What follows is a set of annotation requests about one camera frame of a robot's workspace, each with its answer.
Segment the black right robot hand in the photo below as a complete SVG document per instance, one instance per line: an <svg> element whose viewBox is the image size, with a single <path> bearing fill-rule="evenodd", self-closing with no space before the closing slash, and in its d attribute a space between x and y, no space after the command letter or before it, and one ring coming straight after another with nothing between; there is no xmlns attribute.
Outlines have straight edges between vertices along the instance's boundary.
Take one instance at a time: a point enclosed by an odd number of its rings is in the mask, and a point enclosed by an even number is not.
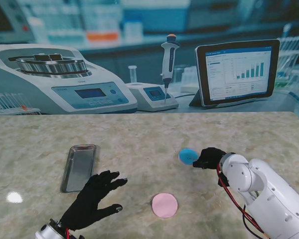
<svg viewBox="0 0 299 239"><path fill-rule="evenodd" d="M217 169L221 158L226 154L226 152L215 147L208 147L201 151L200 157L193 162L192 166L194 168L201 169Z"/></svg>

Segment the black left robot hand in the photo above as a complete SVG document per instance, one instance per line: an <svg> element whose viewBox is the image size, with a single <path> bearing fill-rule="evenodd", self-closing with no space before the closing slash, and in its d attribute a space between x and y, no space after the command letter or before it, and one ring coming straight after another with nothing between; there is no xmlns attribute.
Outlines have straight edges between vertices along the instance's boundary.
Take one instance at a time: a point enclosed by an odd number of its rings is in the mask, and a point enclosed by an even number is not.
<svg viewBox="0 0 299 239"><path fill-rule="evenodd" d="M72 231L84 229L105 217L116 214L123 209L120 204L113 204L103 209L98 204L111 191L124 186L128 180L119 179L120 173L109 170L89 178L76 200L60 219L63 228Z"/></svg>

